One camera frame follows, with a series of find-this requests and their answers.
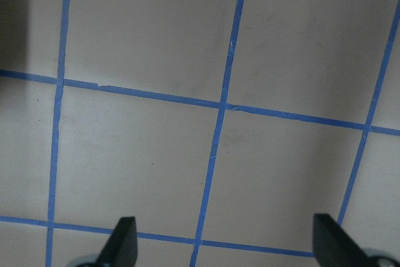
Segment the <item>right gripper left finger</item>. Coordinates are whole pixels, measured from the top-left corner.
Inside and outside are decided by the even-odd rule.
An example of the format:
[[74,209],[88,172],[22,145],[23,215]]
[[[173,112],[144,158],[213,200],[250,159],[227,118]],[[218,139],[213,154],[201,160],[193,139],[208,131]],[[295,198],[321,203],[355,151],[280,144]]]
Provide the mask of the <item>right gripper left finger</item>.
[[95,266],[133,267],[138,259],[135,217],[122,217],[95,261]]

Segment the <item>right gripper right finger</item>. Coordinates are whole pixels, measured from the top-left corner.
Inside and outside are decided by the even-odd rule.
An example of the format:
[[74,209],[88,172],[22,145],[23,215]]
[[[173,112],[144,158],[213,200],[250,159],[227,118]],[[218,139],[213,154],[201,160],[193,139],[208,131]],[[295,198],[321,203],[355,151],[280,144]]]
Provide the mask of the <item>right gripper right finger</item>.
[[313,216],[312,253],[319,266],[390,266],[391,258],[369,256],[326,213]]

